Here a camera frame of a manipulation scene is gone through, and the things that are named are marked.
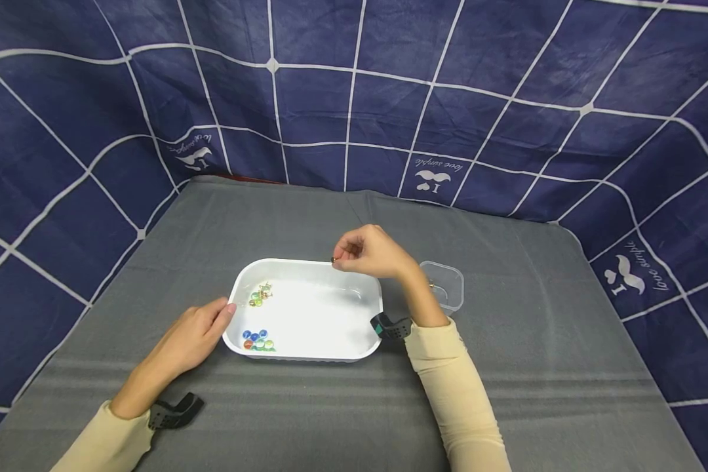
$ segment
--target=white plastic tray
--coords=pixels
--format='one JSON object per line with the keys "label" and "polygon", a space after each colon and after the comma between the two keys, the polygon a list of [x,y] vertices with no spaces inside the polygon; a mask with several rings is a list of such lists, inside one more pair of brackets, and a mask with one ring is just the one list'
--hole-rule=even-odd
{"label": "white plastic tray", "polygon": [[[271,296],[250,306],[260,285]],[[241,270],[229,297],[236,313],[226,345],[254,359],[354,362],[378,348],[370,318],[383,311],[378,279],[329,262],[260,259]]]}

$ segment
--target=left hand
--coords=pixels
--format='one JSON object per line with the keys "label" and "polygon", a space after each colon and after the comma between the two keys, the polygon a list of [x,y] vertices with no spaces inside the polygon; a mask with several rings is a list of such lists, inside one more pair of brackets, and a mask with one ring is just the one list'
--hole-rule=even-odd
{"label": "left hand", "polygon": [[187,309],[144,362],[153,364],[172,378],[199,366],[215,349],[234,313],[236,305],[228,304],[225,297],[204,307]]}
{"label": "left hand", "polygon": [[110,411],[125,420],[144,414],[170,382],[210,355],[234,313],[236,305],[228,304],[225,297],[187,309],[131,372],[110,403]]}

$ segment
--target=right hand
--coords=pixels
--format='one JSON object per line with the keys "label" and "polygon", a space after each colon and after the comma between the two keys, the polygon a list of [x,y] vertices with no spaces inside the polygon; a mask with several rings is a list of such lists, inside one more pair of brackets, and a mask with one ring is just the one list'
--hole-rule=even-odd
{"label": "right hand", "polygon": [[415,260],[377,224],[345,233],[333,250],[335,269],[373,277],[403,278],[419,271]]}

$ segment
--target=beige sleeve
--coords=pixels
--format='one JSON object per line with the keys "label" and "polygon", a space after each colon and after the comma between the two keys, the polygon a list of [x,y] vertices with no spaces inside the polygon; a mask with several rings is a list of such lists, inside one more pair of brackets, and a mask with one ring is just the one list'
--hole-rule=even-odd
{"label": "beige sleeve", "polygon": [[454,472],[509,472],[498,423],[454,320],[440,328],[412,325],[409,359],[425,388]]}
{"label": "beige sleeve", "polygon": [[139,418],[122,420],[102,403],[92,421],[50,472],[130,472],[149,451],[152,431],[149,410]]}

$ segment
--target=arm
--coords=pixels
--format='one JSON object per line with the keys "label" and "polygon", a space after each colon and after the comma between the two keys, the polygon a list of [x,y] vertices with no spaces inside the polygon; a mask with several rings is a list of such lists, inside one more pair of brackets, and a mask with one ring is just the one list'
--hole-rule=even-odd
{"label": "arm", "polygon": [[149,409],[173,379],[202,363],[235,313],[218,298],[191,307],[176,320],[149,356],[131,372],[111,402],[105,402],[51,472],[129,472],[149,451],[154,434]]}
{"label": "arm", "polygon": [[405,340],[407,353],[433,408],[452,470],[510,471],[477,369],[414,259],[373,225],[344,234],[334,258],[339,270],[392,277],[402,285],[414,323]]}

